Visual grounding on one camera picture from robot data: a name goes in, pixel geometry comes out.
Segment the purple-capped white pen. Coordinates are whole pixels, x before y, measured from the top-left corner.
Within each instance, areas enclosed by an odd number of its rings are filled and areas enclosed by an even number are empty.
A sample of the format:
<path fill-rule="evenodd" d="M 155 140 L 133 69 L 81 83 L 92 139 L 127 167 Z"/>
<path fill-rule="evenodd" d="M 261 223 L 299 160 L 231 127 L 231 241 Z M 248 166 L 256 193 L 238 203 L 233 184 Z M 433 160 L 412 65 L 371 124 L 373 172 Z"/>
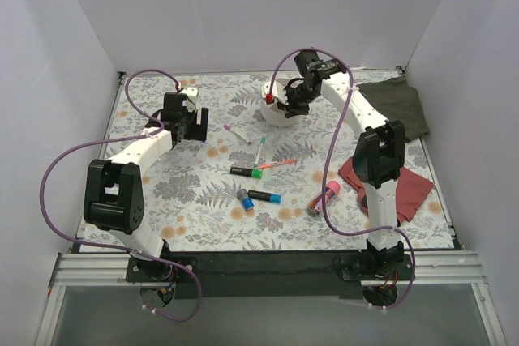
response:
<path fill-rule="evenodd" d="M 247 138 L 247 137 L 245 137 L 245 136 L 239 134 L 239 133 L 238 133 L 238 132 L 237 132 L 237 131 L 232 127 L 232 126 L 230 126 L 229 124 L 224 124 L 224 128 L 225 128 L 228 132 L 230 132 L 233 136 L 235 136 L 237 139 L 239 139 L 241 142 L 245 143 L 246 145 L 252 145 L 252 141 L 251 141 L 249 138 Z"/>

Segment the white round compartment organizer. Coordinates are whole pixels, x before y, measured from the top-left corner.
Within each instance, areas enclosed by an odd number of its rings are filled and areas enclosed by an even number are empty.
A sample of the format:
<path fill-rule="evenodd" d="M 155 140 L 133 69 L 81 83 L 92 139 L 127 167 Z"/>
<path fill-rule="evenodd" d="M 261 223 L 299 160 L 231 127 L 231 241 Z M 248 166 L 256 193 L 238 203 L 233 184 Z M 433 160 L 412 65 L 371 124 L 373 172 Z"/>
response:
<path fill-rule="evenodd" d="M 287 78 L 276 79 L 279 83 L 281 83 L 284 87 L 289 82 Z M 292 126 L 298 123 L 298 117 L 286 118 L 285 112 L 283 109 L 283 105 L 281 107 L 277 104 L 266 105 L 264 102 L 264 98 L 262 97 L 262 87 L 260 88 L 261 92 L 261 101 L 260 101 L 260 112 L 262 113 L 266 122 L 272 126 L 278 127 L 287 127 Z"/>

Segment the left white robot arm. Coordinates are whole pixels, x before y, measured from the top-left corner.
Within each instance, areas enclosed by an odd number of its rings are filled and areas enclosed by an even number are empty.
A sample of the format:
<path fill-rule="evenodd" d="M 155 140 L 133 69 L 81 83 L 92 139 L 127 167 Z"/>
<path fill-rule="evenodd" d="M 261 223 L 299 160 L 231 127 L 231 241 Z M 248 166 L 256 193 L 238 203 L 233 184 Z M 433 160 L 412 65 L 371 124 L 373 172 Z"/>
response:
<path fill-rule="evenodd" d="M 173 263 L 163 255 L 169 251 L 168 245 L 144 220 L 142 177 L 180 141 L 207 139 L 208 109 L 197 107 L 198 96 L 197 88 L 167 92 L 162 109 L 156 112 L 156 118 L 165 124 L 164 130 L 152 135 L 157 124 L 150 121 L 143 139 L 107 160 L 93 160 L 88 166 L 85 221 L 130 248 L 137 267 L 156 281 L 171 275 Z"/>

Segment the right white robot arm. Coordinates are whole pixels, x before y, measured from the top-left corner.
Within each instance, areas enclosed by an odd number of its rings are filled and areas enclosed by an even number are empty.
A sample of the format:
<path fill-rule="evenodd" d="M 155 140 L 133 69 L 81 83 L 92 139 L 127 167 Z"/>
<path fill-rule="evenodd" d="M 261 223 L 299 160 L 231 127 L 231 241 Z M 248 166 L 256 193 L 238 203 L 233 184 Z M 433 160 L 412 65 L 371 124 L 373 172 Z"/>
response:
<path fill-rule="evenodd" d="M 322 96 L 341 114 L 357 138 L 352 167 L 366 193 L 369 229 L 363 231 L 367 247 L 346 270 L 356 276 L 385 279 L 404 261 L 404 244 L 397 222 L 397 182 L 405 161 L 405 128 L 379 113 L 354 84 L 352 70 L 340 59 L 321 59 L 323 51 L 296 49 L 294 59 L 302 80 L 287 85 L 279 106 L 287 118 L 307 114 Z"/>

